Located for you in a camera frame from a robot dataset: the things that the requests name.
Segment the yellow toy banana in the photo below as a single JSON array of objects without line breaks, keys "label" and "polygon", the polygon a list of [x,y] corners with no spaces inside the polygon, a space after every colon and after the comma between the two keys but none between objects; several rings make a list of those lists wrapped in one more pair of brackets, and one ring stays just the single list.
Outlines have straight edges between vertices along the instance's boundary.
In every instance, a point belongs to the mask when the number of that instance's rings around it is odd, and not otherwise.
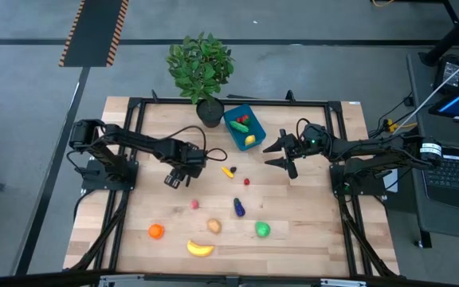
[{"label": "yellow toy banana", "polygon": [[189,253],[192,254],[193,256],[204,258],[204,257],[210,256],[213,253],[215,246],[198,245],[195,242],[189,240],[186,244],[186,248],[189,251]]}]

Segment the white rod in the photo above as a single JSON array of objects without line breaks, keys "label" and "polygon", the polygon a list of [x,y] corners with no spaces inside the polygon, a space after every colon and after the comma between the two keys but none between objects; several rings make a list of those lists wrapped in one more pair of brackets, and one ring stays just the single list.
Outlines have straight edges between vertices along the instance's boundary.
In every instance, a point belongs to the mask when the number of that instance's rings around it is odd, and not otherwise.
[{"label": "white rod", "polygon": [[429,75],[426,66],[419,59],[413,60],[407,57],[409,76],[412,92],[415,100],[420,100],[416,104],[416,109],[400,124],[403,127],[413,116],[428,107],[428,113],[435,116],[444,116],[459,120],[459,85],[446,94],[441,93],[444,87],[449,87],[450,82],[459,76],[459,68],[450,73],[441,83],[435,81],[430,85]]}]

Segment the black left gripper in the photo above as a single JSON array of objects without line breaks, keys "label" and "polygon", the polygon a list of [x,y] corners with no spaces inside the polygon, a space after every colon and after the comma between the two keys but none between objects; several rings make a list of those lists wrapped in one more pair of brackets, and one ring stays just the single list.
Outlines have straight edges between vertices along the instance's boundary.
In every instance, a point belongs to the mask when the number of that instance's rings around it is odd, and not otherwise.
[{"label": "black left gripper", "polygon": [[175,168],[186,177],[186,187],[189,187],[191,177],[198,178],[202,170],[206,167],[206,153],[192,145],[186,145],[180,148],[180,156],[175,164]]}]

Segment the black stand leg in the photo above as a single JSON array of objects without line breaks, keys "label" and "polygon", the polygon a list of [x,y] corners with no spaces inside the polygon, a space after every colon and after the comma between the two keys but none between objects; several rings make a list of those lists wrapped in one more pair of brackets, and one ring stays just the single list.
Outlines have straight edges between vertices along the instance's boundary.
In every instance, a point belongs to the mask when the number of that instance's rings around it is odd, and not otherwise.
[{"label": "black stand leg", "polygon": [[424,65],[434,66],[454,45],[459,43],[459,18],[449,0],[440,0],[445,6],[452,22],[453,28],[440,40],[428,53],[420,53],[419,58]]}]

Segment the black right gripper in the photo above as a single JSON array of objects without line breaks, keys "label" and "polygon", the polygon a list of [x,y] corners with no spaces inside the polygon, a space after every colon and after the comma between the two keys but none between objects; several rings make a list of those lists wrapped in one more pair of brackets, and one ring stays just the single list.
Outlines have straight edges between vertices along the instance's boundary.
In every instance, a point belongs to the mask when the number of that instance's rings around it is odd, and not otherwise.
[{"label": "black right gripper", "polygon": [[298,172],[294,160],[304,156],[304,148],[292,133],[287,134],[284,129],[281,129],[280,138],[278,138],[275,143],[265,148],[263,152],[277,152],[282,149],[284,150],[284,157],[266,160],[265,164],[284,168],[288,172],[288,177],[290,179],[296,179],[298,177]]}]

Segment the black power adapter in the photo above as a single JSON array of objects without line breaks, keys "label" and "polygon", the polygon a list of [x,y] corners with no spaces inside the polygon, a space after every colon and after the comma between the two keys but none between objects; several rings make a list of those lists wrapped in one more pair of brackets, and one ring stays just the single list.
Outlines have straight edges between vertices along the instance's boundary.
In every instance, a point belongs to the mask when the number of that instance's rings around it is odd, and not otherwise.
[{"label": "black power adapter", "polygon": [[435,75],[433,88],[436,89],[439,85],[441,86],[438,92],[440,94],[448,94],[454,92],[459,88],[459,72],[456,73],[449,81],[444,85],[442,83],[446,81],[453,73],[459,69],[459,56],[455,54],[449,54],[442,57],[437,65],[437,72]]}]

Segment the grey side desk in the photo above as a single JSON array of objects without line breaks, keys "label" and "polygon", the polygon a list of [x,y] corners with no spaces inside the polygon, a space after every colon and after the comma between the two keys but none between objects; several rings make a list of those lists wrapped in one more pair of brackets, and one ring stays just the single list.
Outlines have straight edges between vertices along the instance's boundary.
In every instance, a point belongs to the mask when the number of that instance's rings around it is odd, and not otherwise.
[{"label": "grey side desk", "polygon": [[[424,65],[418,54],[406,56],[410,87],[413,92],[414,105],[421,105],[423,100],[434,104],[441,99],[433,91],[435,68]],[[424,106],[416,113],[417,130],[421,136],[433,137],[445,147],[459,147],[459,123],[449,117],[436,116],[429,113]],[[444,234],[459,237],[459,208],[429,199],[426,195],[424,175],[419,170],[412,170],[414,197],[417,205],[418,226],[421,232],[420,241],[427,248],[430,244],[430,234]]]}]

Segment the blue plastic tupperware container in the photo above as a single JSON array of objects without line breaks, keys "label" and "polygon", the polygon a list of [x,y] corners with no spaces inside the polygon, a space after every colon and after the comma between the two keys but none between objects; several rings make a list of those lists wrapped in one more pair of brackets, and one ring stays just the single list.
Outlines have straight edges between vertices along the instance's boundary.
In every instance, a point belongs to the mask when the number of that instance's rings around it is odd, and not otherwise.
[{"label": "blue plastic tupperware container", "polygon": [[[249,131],[247,133],[239,132],[231,125],[232,121],[237,121],[237,118],[242,116],[249,117],[249,124],[247,125]],[[223,114],[223,119],[230,135],[233,138],[233,141],[240,151],[247,151],[250,148],[256,147],[266,138],[265,130],[248,104],[239,105],[236,108],[230,109]],[[246,144],[245,139],[248,136],[254,136],[255,141],[253,143]]]}]

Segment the orange toy orange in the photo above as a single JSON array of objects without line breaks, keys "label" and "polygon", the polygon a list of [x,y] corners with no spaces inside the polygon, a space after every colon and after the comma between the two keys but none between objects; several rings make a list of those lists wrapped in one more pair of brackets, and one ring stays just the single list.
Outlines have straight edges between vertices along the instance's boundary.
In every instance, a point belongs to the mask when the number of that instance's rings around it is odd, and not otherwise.
[{"label": "orange toy orange", "polygon": [[156,223],[150,225],[147,232],[151,238],[160,239],[164,235],[165,229],[163,225]]}]

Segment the green plant in black pot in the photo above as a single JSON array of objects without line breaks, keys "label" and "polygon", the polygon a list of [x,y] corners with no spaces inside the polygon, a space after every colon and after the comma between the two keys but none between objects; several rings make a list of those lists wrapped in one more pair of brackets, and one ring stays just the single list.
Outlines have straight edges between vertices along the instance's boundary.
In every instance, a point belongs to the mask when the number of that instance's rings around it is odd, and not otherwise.
[{"label": "green plant in black pot", "polygon": [[200,33],[170,45],[166,62],[180,96],[190,100],[206,127],[217,127],[225,106],[216,95],[234,73],[232,50],[213,34]]}]

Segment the black crossbeam with silver brackets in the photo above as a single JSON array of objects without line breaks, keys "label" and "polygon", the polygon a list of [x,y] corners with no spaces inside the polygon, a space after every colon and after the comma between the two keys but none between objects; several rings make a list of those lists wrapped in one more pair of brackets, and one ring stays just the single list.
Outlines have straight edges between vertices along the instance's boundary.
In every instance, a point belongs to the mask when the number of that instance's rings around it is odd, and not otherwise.
[{"label": "black crossbeam with silver brackets", "polygon": [[186,275],[169,273],[119,273],[108,269],[69,270],[59,273],[36,273],[0,277],[0,287],[82,287],[120,281],[203,282],[238,287],[241,284],[292,284],[317,287],[459,287],[455,284],[416,281],[404,277],[274,277],[242,275]]}]

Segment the white paper sheet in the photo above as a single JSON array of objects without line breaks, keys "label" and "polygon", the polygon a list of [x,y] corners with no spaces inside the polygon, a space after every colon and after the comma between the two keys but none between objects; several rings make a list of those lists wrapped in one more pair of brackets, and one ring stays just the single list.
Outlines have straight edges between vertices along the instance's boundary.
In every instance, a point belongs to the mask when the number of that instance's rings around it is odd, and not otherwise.
[{"label": "white paper sheet", "polygon": [[398,191],[398,169],[391,170],[390,173],[383,177],[384,187],[387,191],[396,193]]}]

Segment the black mat orange striped edges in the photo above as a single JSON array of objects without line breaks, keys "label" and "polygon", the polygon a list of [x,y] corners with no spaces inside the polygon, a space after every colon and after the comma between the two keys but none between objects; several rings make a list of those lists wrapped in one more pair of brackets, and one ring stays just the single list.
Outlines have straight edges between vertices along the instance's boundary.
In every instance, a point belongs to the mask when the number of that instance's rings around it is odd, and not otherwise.
[{"label": "black mat orange striped edges", "polygon": [[116,58],[129,0],[80,0],[60,67],[111,67]]}]

